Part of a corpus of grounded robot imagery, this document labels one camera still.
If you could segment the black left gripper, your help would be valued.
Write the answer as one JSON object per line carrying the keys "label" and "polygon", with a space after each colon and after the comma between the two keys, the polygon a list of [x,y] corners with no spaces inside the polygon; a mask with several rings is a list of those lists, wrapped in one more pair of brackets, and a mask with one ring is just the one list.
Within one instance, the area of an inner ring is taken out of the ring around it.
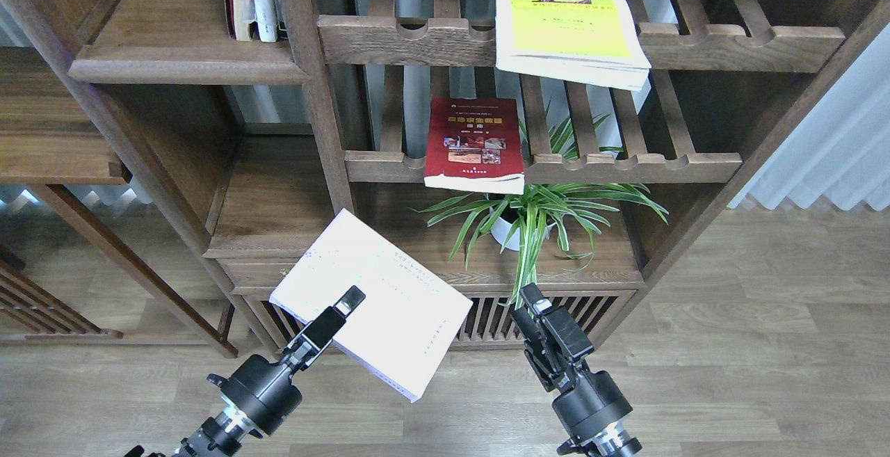
{"label": "black left gripper", "polygon": [[207,381],[220,388],[227,403],[207,434],[213,438],[263,438],[272,435],[302,402],[302,394],[292,384],[299,369],[307,369],[330,346],[350,314],[362,304],[365,293],[351,286],[336,304],[325,308],[296,337],[296,348],[286,350],[279,362],[270,363],[252,355],[229,378],[207,375]]}

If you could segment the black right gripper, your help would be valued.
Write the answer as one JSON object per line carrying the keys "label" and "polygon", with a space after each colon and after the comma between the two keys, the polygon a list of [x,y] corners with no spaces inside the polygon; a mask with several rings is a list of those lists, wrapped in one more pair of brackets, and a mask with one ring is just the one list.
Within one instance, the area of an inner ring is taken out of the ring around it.
{"label": "black right gripper", "polygon": [[552,407],[568,439],[561,447],[632,447],[622,425],[632,412],[606,371],[593,374],[585,357],[594,352],[588,335],[562,306],[534,283],[519,290],[519,329],[525,354],[544,390],[559,390]]}

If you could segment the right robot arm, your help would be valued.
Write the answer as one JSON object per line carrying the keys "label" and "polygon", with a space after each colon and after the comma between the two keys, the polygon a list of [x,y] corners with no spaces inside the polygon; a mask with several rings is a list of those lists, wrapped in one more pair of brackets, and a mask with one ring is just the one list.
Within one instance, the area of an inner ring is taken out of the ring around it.
{"label": "right robot arm", "polygon": [[591,372],[585,356],[594,346],[562,306],[534,283],[520,289],[526,308],[512,312],[525,337],[525,356],[544,390],[559,390],[552,407],[569,438],[557,454],[635,456],[642,445],[622,425],[632,411],[606,371]]}

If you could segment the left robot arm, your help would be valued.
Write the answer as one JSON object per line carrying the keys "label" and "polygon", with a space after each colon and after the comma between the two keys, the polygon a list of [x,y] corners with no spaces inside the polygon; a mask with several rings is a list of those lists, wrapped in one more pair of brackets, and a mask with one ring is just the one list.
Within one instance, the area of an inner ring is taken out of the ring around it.
{"label": "left robot arm", "polygon": [[216,418],[207,419],[190,437],[182,439],[174,455],[232,456],[241,449],[246,435],[263,438],[276,432],[302,402],[302,393],[293,386],[293,375],[309,368],[330,346],[334,335],[365,298],[362,290],[350,287],[293,338],[277,362],[271,363],[255,353],[228,378],[210,374],[207,380],[220,388],[227,406]]}

